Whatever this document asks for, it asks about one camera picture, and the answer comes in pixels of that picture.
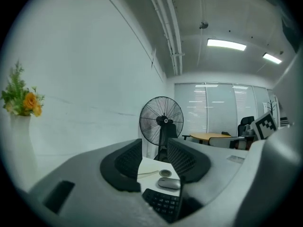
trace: pipe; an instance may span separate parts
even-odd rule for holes
[[[179,30],[179,25],[178,25],[178,20],[177,20],[177,15],[174,7],[174,3],[172,0],[166,0],[168,5],[169,5],[169,11],[171,14],[172,22],[174,25],[175,29],[175,35],[176,35],[176,40],[177,40],[177,48],[178,48],[178,54],[182,54],[182,48],[181,48],[181,37],[180,37],[180,30]],[[183,64],[182,64],[182,57],[179,57],[179,73],[182,75],[182,70],[183,70]]]
[[[174,39],[172,36],[171,28],[169,26],[169,19],[166,14],[166,10],[164,8],[164,4],[163,4],[162,0],[156,0],[156,1],[158,3],[159,7],[157,6],[155,0],[152,0],[155,8],[160,9],[160,11],[161,11],[161,13],[160,12],[158,13],[158,16],[159,16],[160,21],[162,20],[162,22],[161,22],[162,26],[164,25],[163,29],[164,29],[164,33],[166,33],[166,35],[167,35],[170,53],[175,54],[176,49],[175,49]],[[174,72],[175,72],[175,75],[177,76],[178,75],[177,59],[176,59],[176,57],[172,57],[172,60],[173,60],[173,65],[174,65]]]

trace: white wall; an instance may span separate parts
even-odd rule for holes
[[[193,72],[184,73],[181,76],[167,78],[167,96],[174,99],[176,83],[195,83],[195,82],[225,82],[265,87],[272,89],[274,83],[263,77],[240,73],[220,73],[220,72]]]
[[[142,107],[166,93],[150,44],[111,2],[32,0],[7,37],[1,88],[19,59],[27,86],[45,94],[42,116],[32,116],[29,128],[39,177],[81,152],[141,138]],[[8,153],[9,117],[0,111]],[[144,141],[143,155],[153,157],[156,148],[147,152]]]

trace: black panel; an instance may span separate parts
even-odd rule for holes
[[[100,172],[104,179],[119,191],[140,192],[137,183],[139,165],[142,161],[142,139],[114,151],[101,162]]]
[[[46,197],[43,204],[49,210],[57,214],[74,186],[74,183],[68,181],[62,181],[58,183],[54,190]]]
[[[207,155],[174,139],[169,139],[167,149],[169,161],[178,176],[185,178],[185,183],[199,181],[211,166]]]

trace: wooden desk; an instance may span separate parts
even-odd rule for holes
[[[191,133],[189,134],[191,137],[200,140],[200,144],[202,144],[202,141],[209,141],[209,138],[211,137],[221,137],[221,138],[229,138],[231,136],[225,135],[225,134],[216,134],[216,133]]]

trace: yellow flower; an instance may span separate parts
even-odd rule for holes
[[[10,102],[8,102],[5,106],[5,109],[10,113],[13,110],[13,106]]]
[[[28,109],[33,109],[37,105],[36,96],[33,93],[28,93],[23,101],[23,106]]]
[[[42,113],[41,105],[40,104],[36,104],[36,106],[34,107],[33,111],[34,111],[34,115],[36,117],[39,117],[41,115],[41,113]]]

